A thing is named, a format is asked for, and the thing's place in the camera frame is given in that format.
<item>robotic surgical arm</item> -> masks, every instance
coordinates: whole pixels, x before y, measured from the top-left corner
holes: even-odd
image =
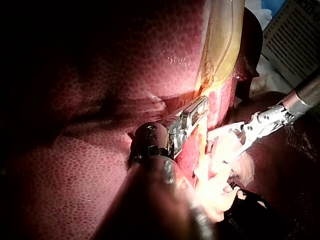
[[[229,126],[229,130],[244,134],[246,141],[242,149],[218,166],[230,163],[257,138],[292,124],[319,102],[320,68],[277,105],[254,113],[249,123]],[[147,122],[136,130],[131,145],[132,165],[96,239],[217,239],[215,225],[174,161],[207,114],[208,99],[200,96],[165,119]]]

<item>reddish tissue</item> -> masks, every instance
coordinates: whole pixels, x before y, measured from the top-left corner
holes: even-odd
[[[89,239],[126,175],[128,133],[193,97],[205,1],[157,2],[19,16],[28,31],[7,36],[1,119],[9,147],[0,218],[12,238]],[[210,94],[209,128],[222,123],[236,84],[230,77]],[[192,141],[177,160],[191,181]]]

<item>textured tissue surface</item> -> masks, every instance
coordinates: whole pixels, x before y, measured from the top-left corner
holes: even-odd
[[[128,4],[9,14],[21,19],[6,35],[1,89],[9,239],[90,239],[126,175],[128,133],[194,97],[208,2]],[[212,126],[235,87],[229,78],[211,94]],[[178,162],[192,178],[199,151],[188,141]]]

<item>screw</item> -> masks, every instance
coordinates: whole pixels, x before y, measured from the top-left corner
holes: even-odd
[[[156,130],[157,129],[157,127],[155,125],[149,125],[146,128],[150,129],[150,130]]]

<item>grey metal tube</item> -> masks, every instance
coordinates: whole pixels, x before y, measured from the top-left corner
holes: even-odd
[[[282,101],[286,110],[299,118],[320,103],[320,67],[303,80]]]
[[[129,169],[95,240],[214,240],[214,225],[170,158],[140,159]]]

